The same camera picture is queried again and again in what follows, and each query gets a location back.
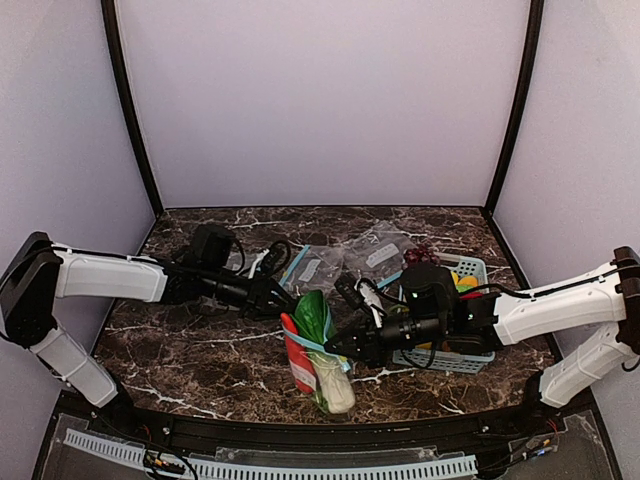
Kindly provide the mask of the green white bok choy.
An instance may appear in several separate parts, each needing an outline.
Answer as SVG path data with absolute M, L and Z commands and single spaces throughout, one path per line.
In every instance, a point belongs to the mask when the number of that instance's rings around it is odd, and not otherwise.
M 326 353 L 324 343 L 336 334 L 327 300 L 320 291 L 312 291 L 299 299 L 293 314 L 298 336 L 317 348 L 306 348 L 307 355 L 319 380 L 319 405 L 331 415 L 347 414 L 355 405 L 347 372 L 350 365 L 346 359 Z

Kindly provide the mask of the clear zip bag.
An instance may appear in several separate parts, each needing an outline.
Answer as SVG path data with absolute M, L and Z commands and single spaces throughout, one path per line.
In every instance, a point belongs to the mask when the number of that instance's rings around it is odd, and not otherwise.
M 344 268 L 356 278 L 380 284 L 403 269 L 404 253 L 415 247 L 395 225 L 381 221 L 345 243 Z
M 336 334 L 329 304 L 321 290 L 299 298 L 292 315 L 282 313 L 292 375 L 297 385 L 325 414 L 344 415 L 355 405 L 345 357 L 328 353 L 325 344 Z
M 328 297 L 343 270 L 341 246 L 305 245 L 286 268 L 279 285 L 292 296 L 320 291 Z

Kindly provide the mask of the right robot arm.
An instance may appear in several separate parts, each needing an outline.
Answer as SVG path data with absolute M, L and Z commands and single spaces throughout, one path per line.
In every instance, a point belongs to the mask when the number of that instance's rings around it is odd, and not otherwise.
M 374 367 L 395 351 L 424 343 L 479 355 L 531 337 L 598 325 L 573 353 L 528 380 L 527 397 L 552 408 L 639 357 L 639 255 L 628 246 L 615 249 L 612 261 L 592 271 L 537 289 L 488 284 L 461 293 L 448 268 L 428 262 L 408 266 L 398 283 L 401 309 L 387 313 L 374 284 L 342 276 L 338 291 L 364 315 L 326 340 L 325 350 Z

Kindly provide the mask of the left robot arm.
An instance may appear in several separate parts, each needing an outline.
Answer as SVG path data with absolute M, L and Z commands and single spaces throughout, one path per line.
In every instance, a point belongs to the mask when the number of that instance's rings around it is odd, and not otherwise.
M 54 316 L 67 298 L 134 300 L 181 305 L 209 298 L 250 320 L 291 313 L 296 299 L 276 281 L 290 258 L 284 240 L 272 243 L 256 265 L 230 269 L 238 238 L 221 225 L 196 228 L 188 245 L 169 259 L 73 248 L 32 233 L 1 277 L 1 337 L 31 352 L 98 409 L 128 397 Z

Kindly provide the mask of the purple grape bunch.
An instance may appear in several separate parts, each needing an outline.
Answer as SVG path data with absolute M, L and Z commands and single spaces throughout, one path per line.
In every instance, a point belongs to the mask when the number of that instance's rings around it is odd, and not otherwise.
M 420 263 L 429 263 L 435 266 L 441 265 L 441 260 L 436 252 L 427 245 L 407 249 L 403 254 L 403 259 L 406 267 Z

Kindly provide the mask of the light blue plastic basket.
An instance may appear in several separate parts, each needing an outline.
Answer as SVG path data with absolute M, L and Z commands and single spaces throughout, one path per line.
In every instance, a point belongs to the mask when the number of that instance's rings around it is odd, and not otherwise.
M 442 266 L 454 272 L 458 279 L 474 277 L 477 284 L 485 284 L 487 272 L 485 263 L 475 257 L 448 253 L 436 253 Z M 475 375 L 495 358 L 494 352 L 480 355 L 454 352 L 446 344 L 432 352 L 432 342 L 419 344 L 413 349 L 400 349 L 392 354 L 392 362 L 403 367 L 437 370 Z

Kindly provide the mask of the black left frame post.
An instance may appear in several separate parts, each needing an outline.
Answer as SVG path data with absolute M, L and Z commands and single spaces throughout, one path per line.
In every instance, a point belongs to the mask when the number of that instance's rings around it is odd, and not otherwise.
M 165 208 L 152 171 L 129 82 L 123 42 L 120 35 L 117 5 L 114 0 L 102 0 L 100 5 L 111 68 L 125 127 L 146 197 L 154 217 L 158 218 L 164 213 Z

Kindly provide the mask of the black frame post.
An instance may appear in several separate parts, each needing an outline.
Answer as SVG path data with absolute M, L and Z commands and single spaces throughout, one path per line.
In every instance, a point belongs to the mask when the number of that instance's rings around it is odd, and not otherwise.
M 527 16 L 522 56 L 505 133 L 496 168 L 484 204 L 484 211 L 492 217 L 506 182 L 524 116 L 529 89 L 533 78 L 544 14 L 544 0 L 531 0 Z
M 123 42 L 120 35 L 117 5 L 114 0 L 102 0 L 100 5 L 111 68 L 125 127 L 146 197 L 154 217 L 158 218 L 164 213 L 165 208 L 152 171 L 129 82 Z

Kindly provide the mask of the black right frame post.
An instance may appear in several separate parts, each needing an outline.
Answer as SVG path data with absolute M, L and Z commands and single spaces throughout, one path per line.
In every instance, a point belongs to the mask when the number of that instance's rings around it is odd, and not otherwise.
M 524 116 L 529 89 L 533 78 L 544 14 L 544 0 L 531 0 L 527 16 L 522 56 L 505 133 L 496 168 L 484 204 L 484 211 L 492 217 L 506 182 Z

